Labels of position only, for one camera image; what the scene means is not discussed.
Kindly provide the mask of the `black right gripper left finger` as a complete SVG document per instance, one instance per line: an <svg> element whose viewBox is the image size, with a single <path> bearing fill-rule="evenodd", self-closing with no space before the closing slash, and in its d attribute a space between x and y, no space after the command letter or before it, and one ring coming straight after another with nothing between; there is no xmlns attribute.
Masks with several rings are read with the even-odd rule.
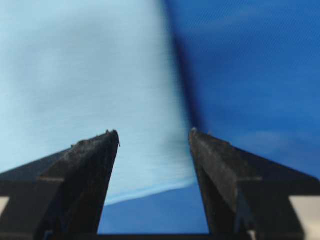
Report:
<svg viewBox="0 0 320 240"><path fill-rule="evenodd" d="M120 145L117 131L0 175L3 240L70 240L96 234Z"/></svg>

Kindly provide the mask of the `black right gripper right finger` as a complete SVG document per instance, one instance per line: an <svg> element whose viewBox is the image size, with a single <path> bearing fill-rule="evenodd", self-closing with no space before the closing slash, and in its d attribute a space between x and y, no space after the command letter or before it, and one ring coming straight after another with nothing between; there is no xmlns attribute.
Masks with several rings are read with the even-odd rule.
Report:
<svg viewBox="0 0 320 240"><path fill-rule="evenodd" d="M320 181L192 129L209 232L220 239L317 240Z"/></svg>

